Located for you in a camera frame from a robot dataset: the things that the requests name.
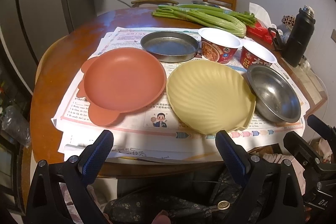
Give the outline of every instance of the plastic bag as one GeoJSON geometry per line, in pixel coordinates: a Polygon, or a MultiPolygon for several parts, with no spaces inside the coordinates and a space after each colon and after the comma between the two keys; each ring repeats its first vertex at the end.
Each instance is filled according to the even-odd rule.
{"type": "Polygon", "coordinates": [[[1,119],[1,130],[25,147],[30,145],[29,123],[14,106],[6,107],[1,119]]]}

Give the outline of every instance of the button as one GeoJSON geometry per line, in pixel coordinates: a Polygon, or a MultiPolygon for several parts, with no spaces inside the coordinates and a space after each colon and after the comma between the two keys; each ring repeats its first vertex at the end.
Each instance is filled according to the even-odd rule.
{"type": "Polygon", "coordinates": [[[218,204],[217,204],[218,210],[226,210],[229,207],[230,207],[230,202],[228,202],[226,200],[219,201],[218,204]]]}

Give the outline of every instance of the instant noodle cup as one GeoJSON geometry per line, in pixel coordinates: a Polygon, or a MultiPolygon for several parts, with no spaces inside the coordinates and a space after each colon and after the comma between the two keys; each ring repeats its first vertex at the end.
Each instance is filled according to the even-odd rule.
{"type": "Polygon", "coordinates": [[[242,39],[240,63],[245,69],[252,64],[262,64],[270,67],[278,62],[277,58],[268,49],[255,41],[242,39]]]}
{"type": "Polygon", "coordinates": [[[198,33],[202,39],[202,55],[210,61],[226,64],[243,46],[238,37],[220,29],[202,28],[198,33]]]}

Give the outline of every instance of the red tissue box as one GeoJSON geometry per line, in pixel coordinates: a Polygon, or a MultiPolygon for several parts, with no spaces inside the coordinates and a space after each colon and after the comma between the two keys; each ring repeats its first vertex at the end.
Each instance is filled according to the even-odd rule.
{"type": "Polygon", "coordinates": [[[272,32],[273,36],[270,36],[268,33],[268,29],[265,27],[264,23],[257,19],[257,23],[255,24],[255,28],[246,26],[246,35],[249,34],[260,38],[262,41],[272,45],[273,38],[275,37],[275,33],[272,32]]]}

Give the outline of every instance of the round metal tray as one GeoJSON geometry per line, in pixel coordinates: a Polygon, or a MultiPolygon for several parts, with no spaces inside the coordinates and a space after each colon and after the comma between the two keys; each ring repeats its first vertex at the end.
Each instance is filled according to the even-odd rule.
{"type": "Polygon", "coordinates": [[[144,36],[141,46],[159,61],[179,63],[192,59],[199,44],[193,37],[180,32],[159,31],[144,36]]]}
{"type": "Polygon", "coordinates": [[[205,6],[211,6],[211,7],[220,8],[218,5],[210,3],[210,2],[206,2],[206,1],[193,0],[192,3],[193,4],[199,4],[199,5],[205,5],[205,6]]]}

